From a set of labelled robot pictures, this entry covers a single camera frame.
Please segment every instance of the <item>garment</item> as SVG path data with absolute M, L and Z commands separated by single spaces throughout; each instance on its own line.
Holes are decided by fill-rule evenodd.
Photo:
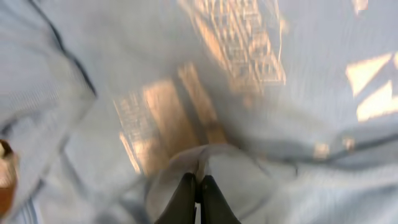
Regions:
M 29 186 L 19 187 L 10 223 L 150 223 L 161 211 L 145 206 L 158 171 L 219 142 L 246 153 L 221 147 L 208 158 L 244 223 L 395 220 L 395 1 L 1 4 L 12 63 L 0 69 L 32 79 L 1 84 L 2 128 Z M 259 168 L 264 156 L 271 176 L 287 173 L 280 182 Z M 236 202 L 245 194 L 248 204 Z

